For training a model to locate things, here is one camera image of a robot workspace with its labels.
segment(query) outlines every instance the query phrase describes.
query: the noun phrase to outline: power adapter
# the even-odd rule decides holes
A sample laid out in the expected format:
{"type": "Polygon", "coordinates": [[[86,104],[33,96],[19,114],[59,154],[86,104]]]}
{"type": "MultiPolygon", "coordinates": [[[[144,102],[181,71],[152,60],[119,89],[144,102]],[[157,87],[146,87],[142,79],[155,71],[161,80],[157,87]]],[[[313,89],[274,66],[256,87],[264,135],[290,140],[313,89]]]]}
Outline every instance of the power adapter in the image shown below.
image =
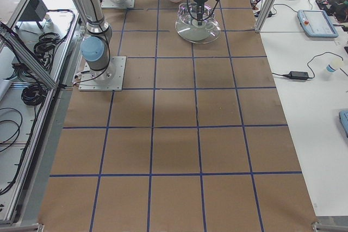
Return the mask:
{"type": "Polygon", "coordinates": [[[298,71],[290,71],[288,74],[283,74],[282,76],[289,78],[291,80],[308,80],[312,79],[312,77],[309,77],[307,72],[298,72],[298,71]]]}

